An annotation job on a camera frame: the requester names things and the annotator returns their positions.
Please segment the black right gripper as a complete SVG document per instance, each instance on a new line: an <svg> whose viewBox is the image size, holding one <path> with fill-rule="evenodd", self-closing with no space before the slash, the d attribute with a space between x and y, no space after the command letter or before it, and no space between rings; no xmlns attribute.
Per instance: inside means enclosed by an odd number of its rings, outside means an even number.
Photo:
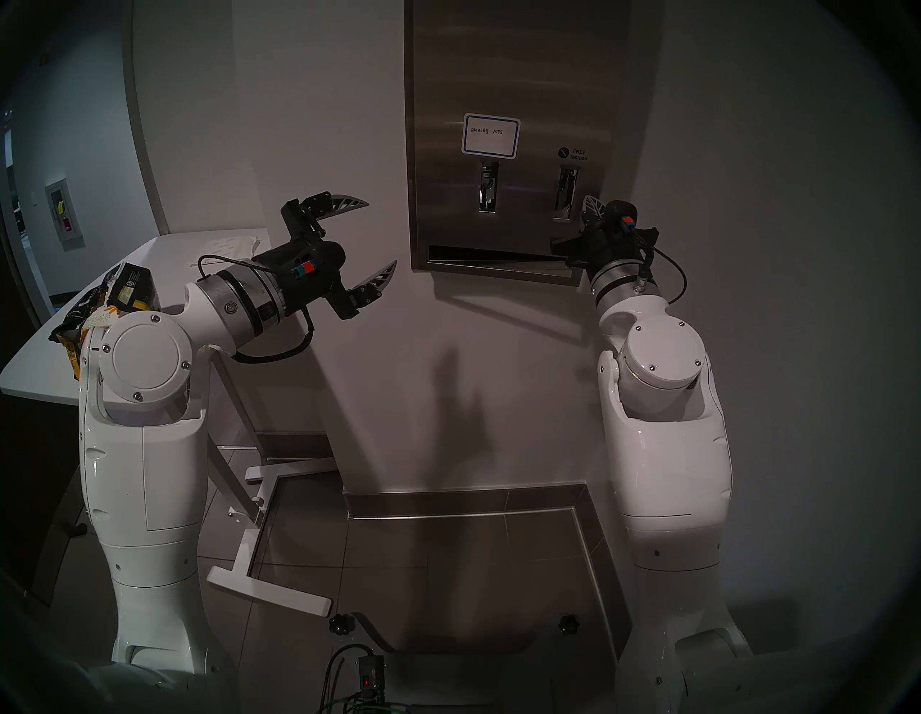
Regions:
<svg viewBox="0 0 921 714"><path fill-rule="evenodd" d="M566 266L585 271L602 271L617 260L642 260L650 265L658 229L639 229L631 218L604 219L605 204L596 196L583 197L581 220L600 220L584 227L577 236L551 240L551 255L562 257Z"/></svg>

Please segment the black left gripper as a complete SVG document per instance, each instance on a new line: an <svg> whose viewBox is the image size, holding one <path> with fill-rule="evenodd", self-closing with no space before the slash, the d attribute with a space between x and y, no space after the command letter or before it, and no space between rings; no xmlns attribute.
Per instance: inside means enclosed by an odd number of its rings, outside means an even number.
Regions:
<svg viewBox="0 0 921 714"><path fill-rule="evenodd" d="M355 196L329 191L302 201L293 199L282 206L281 216L290 241L258 254L253 260L275 280L283 301L283 317L323 298L344 321L357 316L356 306L370 305L381 297L393 279L398 261L388 263L347 292L341 278L346 259L344 249L335 241L325 240L325 231L319 224L319 220L367 206L368 202Z"/></svg>

